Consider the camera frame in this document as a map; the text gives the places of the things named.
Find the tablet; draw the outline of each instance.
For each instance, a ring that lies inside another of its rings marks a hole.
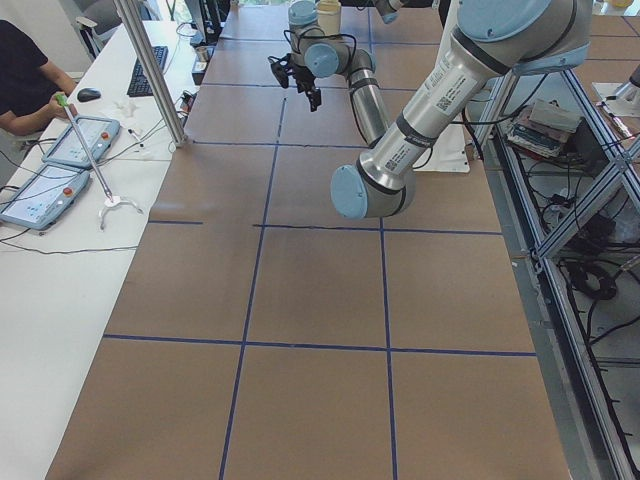
[[[110,118],[79,115],[76,117],[76,123],[96,161],[105,154],[120,131],[120,122]],[[71,167],[91,168],[91,161],[82,148],[82,143],[80,143],[71,124],[67,125],[64,132],[44,154],[42,161]]]
[[[11,200],[0,205],[0,221],[44,230],[73,203],[88,181],[88,170],[45,164]]]

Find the black shirt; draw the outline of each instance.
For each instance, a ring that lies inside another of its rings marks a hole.
[[[0,20],[0,115],[29,115],[60,88],[38,69],[48,59],[26,34]]]

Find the metal pole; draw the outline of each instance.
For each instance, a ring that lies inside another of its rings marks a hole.
[[[84,135],[82,135],[82,132],[80,131],[80,127],[76,122],[76,119],[73,118],[73,114],[69,110],[68,104],[66,102],[66,98],[65,99],[58,98],[58,103],[60,103],[62,108],[64,108],[64,111],[67,114],[67,117],[69,118],[69,122],[71,123],[71,127],[73,128],[73,131],[76,132],[76,135],[78,136],[78,140],[80,140],[80,145],[82,145],[82,149],[84,150],[84,153],[87,155],[87,158],[91,163],[91,167],[93,168],[93,171],[96,172],[96,176],[98,177],[98,181],[100,182],[100,185],[102,185],[102,190],[104,191],[104,194],[109,200],[113,201],[113,192],[111,192],[111,189],[107,184],[107,181],[102,175],[102,172],[100,171],[100,167],[98,167],[98,162],[96,162],[96,159],[93,157],[93,152],[91,151],[91,147],[87,145],[87,141],[84,139]]]
[[[153,55],[151,42],[144,29],[142,18],[140,17],[138,2],[137,0],[114,0],[114,3],[118,10],[118,15],[122,19],[122,24],[127,29],[138,60],[140,60],[144,73],[149,80],[149,84],[153,90],[153,97],[169,129],[173,143],[175,143],[176,147],[180,147],[186,140],[184,129],[176,114],[173,100],[169,94],[169,89],[164,81],[158,62]]]

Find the green handle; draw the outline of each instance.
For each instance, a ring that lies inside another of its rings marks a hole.
[[[54,96],[58,101],[58,105],[60,105],[61,107],[69,106],[69,102],[67,101],[67,96],[64,93],[56,93]]]

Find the barcode label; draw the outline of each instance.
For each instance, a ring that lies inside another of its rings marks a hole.
[[[438,103],[436,103],[436,107],[440,110],[446,111],[451,106],[451,100],[447,97],[442,97]]]
[[[436,67],[433,69],[433,72],[431,72],[431,74],[427,77],[427,79],[424,82],[424,86],[427,89],[428,94],[431,94],[431,90],[436,88],[438,83],[440,83],[440,80],[444,78],[444,76],[447,74],[447,72],[450,69],[451,69],[451,64],[446,59],[446,57],[442,57],[440,62],[438,62]]]
[[[405,143],[398,148],[389,160],[387,160],[384,168],[390,172],[395,172],[396,170],[401,171],[407,165],[413,165],[420,155],[422,155],[424,150],[424,148],[419,148]]]
[[[450,78],[446,84],[443,84],[443,87],[447,87],[444,92],[442,92],[442,96],[436,102],[435,106],[438,110],[440,110],[445,115],[451,115],[462,102],[464,102],[474,89],[474,87],[478,84],[472,77],[467,77],[465,75],[460,74],[457,78]]]

